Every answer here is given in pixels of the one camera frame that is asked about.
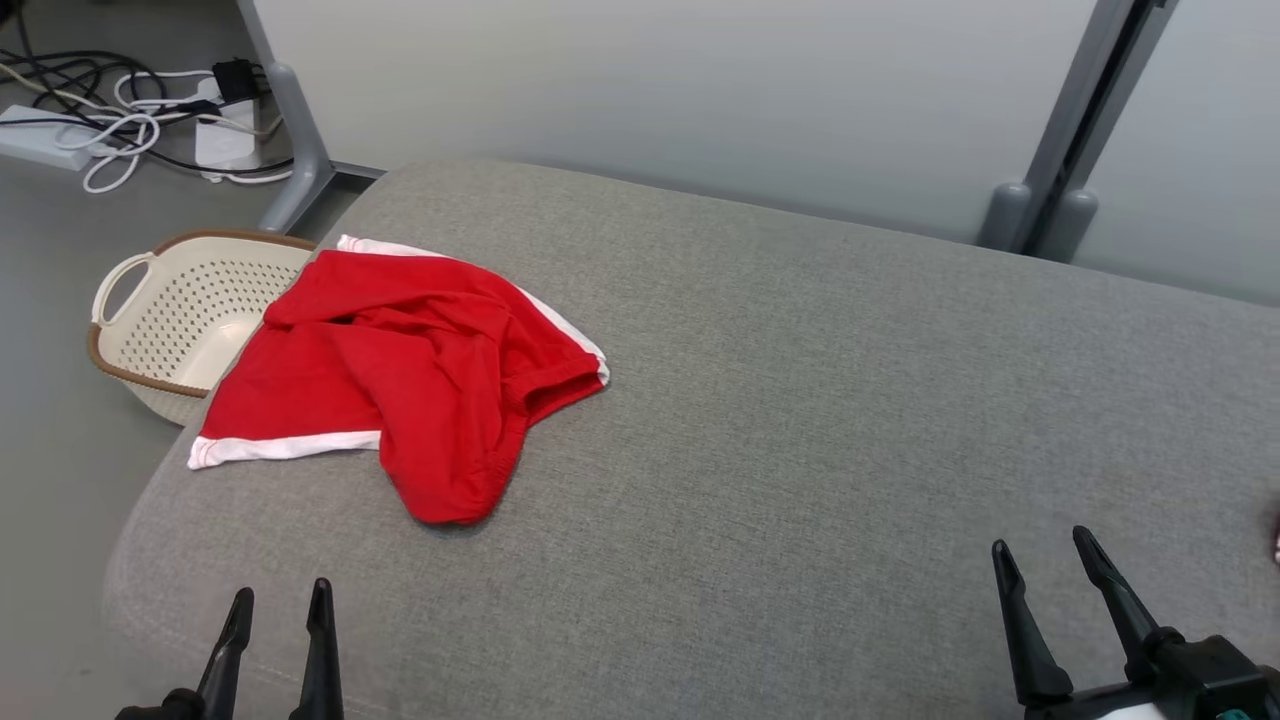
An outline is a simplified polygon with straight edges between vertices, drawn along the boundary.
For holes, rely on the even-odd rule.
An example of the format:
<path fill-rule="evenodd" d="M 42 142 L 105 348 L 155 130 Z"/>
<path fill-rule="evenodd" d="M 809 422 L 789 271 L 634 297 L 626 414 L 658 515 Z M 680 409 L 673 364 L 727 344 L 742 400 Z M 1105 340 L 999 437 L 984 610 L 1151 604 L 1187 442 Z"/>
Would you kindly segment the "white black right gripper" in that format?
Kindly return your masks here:
<path fill-rule="evenodd" d="M 1121 642 L 1126 679 L 1152 682 L 1158 675 L 1152 660 L 1155 647 L 1164 641 L 1180 641 L 1181 634 L 1157 624 L 1089 528 L 1074 527 L 1071 539 Z M 1025 579 L 1005 541 L 992 543 L 992 562 L 1014 691 L 1018 703 L 1027 706 L 1023 719 L 1102 719 L 1151 703 L 1151 685 L 1144 684 L 1123 683 L 1073 693 L 1069 674 L 1053 660 L 1036 623 L 1027 602 Z"/>

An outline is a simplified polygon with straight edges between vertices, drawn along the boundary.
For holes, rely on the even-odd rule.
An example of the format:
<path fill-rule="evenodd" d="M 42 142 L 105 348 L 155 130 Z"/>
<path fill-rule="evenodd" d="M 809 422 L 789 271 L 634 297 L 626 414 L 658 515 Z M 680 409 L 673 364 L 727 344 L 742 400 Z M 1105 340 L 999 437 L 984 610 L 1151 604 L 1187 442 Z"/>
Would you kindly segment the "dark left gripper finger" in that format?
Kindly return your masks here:
<path fill-rule="evenodd" d="M 243 587 L 236 592 L 196 691 L 204 702 L 201 719 L 234 717 L 241 660 L 251 641 L 253 605 L 251 588 Z"/>
<path fill-rule="evenodd" d="M 346 717 L 340 688 L 340 662 L 337 642 L 333 588 L 326 578 L 314 583 L 306 618 L 308 652 L 298 705 L 291 719 Z"/>

